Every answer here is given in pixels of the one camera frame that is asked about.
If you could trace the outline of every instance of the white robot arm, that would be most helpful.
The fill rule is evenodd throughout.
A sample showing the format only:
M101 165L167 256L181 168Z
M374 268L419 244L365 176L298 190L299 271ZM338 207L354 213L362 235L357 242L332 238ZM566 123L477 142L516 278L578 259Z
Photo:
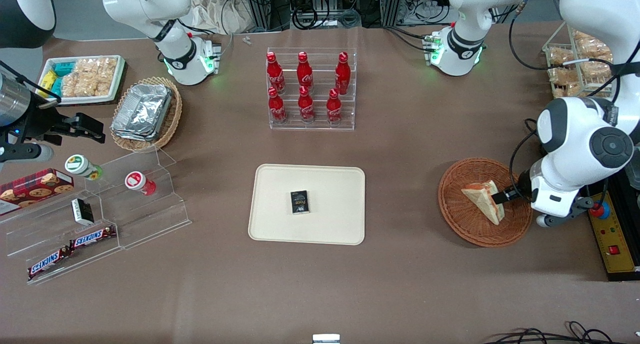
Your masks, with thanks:
M178 18L189 13L191 0L102 0L113 20L133 27L155 42L169 73L184 85L195 85L215 70L213 45L190 38Z
M640 61L640 0L560 0L560 12L572 28L608 45L614 64ZM580 204L583 198L577 198L580 188L631 160L640 142L640 77L634 74L614 82L617 98L556 98L538 117L537 133L548 154L519 177L518 187L544 214L537 219L540 226L558 225L588 209L589 200ZM499 193L498 201L513 194Z
M434 50L429 63L451 76L466 75L478 62L481 47L492 25L489 9L514 5L522 0L449 0L459 12L455 26L434 31L429 39Z

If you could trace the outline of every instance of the table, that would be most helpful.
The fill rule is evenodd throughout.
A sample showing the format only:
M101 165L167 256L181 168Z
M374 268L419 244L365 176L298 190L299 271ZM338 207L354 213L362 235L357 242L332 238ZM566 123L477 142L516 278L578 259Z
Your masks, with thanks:
M558 23L518 25L524 60ZM432 27L414 28L427 33ZM481 343L536 327L566 334L576 320L631 342L640 330L638 283L608 283L585 216L557 228L533 225L506 248L478 248L445 223L437 185L467 157L507 163L551 99L546 73L520 66L496 25L476 68L448 77L381 29L252 34L222 58L220 74L179 86L184 111L165 146L174 186L193 223L42 285L25 263L0 255L0 342L308 343L340 333L349 343ZM272 131L265 52L273 47L358 48L354 132ZM122 55L125 88L167 76L148 39L64 41L45 58ZM114 107L65 108L108 124ZM127 154L65 137L50 166L76 152L103 163ZM538 158L525 144L519 172ZM247 235L260 164L354 166L366 173L366 237L358 246L254 241ZM7 182L43 164L8 164ZM0 241L0 253L5 252Z

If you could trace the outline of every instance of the red bottle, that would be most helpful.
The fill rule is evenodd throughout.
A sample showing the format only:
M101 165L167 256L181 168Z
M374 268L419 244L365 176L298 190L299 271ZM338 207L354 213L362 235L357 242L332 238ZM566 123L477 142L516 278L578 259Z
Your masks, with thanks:
M287 112L284 110L284 103L278 95L278 90L274 87L269 88L269 110L275 124L283 125L287 122Z
M270 84L278 93L282 93L284 91L284 73L282 72L282 66L276 60L276 54L272 51L267 53L267 75L269 76Z
M314 91L314 71L307 61L307 53L303 51L297 53L297 82L300 87L307 87L309 93Z
M352 77L352 69L349 68L349 55L343 51L338 55L338 66L335 68L335 88L343 96L349 90L349 80Z
M297 105L300 107L300 116L302 117L302 123L310 125L316 120L314 114L314 101L309 96L309 88L306 86L300 86L300 97L297 99Z
M338 90L329 90L329 100L326 101L326 117L331 126L340 125L340 120L342 119L342 107L343 103L338 98Z

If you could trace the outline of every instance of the wicker basket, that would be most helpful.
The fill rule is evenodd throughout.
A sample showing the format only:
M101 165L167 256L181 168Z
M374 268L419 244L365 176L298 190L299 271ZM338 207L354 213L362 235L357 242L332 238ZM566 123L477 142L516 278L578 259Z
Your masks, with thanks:
M498 189L512 185L509 168L495 160L471 157L451 165L438 186L440 211L454 232L468 242L487 248L510 246L524 237L533 210L525 200L506 202L504 218L494 225L461 191L468 184L488 180L493 180Z
M164 121L162 122L162 128L160 128L160 136L158 136L158 139L156 139L155 141L132 140L117 136L116 134L114 134L113 130L111 131L111 136L113 137L113 140L116 142L116 144L118 144L120 148L125 150L139 151L153 145L158 148L162 148L166 146L167 143L169 143L169 140L174 136L174 133L178 128L180 115L182 115L183 113L183 99L180 97L180 93L178 92L178 88L176 88L176 85L173 84L171 80L165 79L164 77L149 77L138 81L137 84L162 84L173 91L171 102L169 103L169 109L167 110ZM122 103L124 102L124 98L131 91L131 88L133 88L133 85L130 86L129 89L127 89L126 92L120 97L118 106L116 107L116 111L113 114L114 119L118 115L122 107Z

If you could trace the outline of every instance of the red button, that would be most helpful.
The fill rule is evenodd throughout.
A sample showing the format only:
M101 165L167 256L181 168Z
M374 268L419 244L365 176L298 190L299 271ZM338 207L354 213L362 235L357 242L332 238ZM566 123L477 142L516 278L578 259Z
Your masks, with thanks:
M619 255L620 254L620 248L618 248L617 245L610 245L608 247L608 253L610 255Z

